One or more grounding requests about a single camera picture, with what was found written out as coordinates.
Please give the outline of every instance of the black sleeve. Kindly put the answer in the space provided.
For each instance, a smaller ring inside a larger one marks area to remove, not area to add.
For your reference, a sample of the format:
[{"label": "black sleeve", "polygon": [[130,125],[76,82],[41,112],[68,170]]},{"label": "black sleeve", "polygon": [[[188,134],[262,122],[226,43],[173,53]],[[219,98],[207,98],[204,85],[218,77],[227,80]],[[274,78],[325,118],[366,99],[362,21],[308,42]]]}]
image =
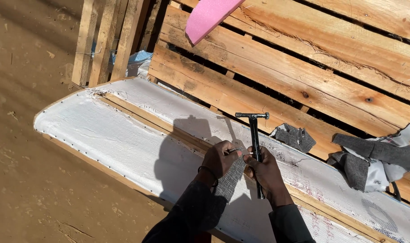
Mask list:
[{"label": "black sleeve", "polygon": [[206,204],[211,197],[210,189],[202,182],[193,181],[167,216],[156,224],[142,243],[192,242],[205,216]]},{"label": "black sleeve", "polygon": [[278,207],[268,215],[277,242],[316,243],[295,204]]}]

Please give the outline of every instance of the sandy ground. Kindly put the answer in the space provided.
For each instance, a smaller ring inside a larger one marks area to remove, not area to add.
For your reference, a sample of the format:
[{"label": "sandy ground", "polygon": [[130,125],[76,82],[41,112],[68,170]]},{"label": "sandy ground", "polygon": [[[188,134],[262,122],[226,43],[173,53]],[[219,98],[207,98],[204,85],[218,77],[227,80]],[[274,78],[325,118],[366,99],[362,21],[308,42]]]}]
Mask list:
[{"label": "sandy ground", "polygon": [[167,214],[33,131],[74,91],[82,3],[0,0],[0,242],[141,242]]}]

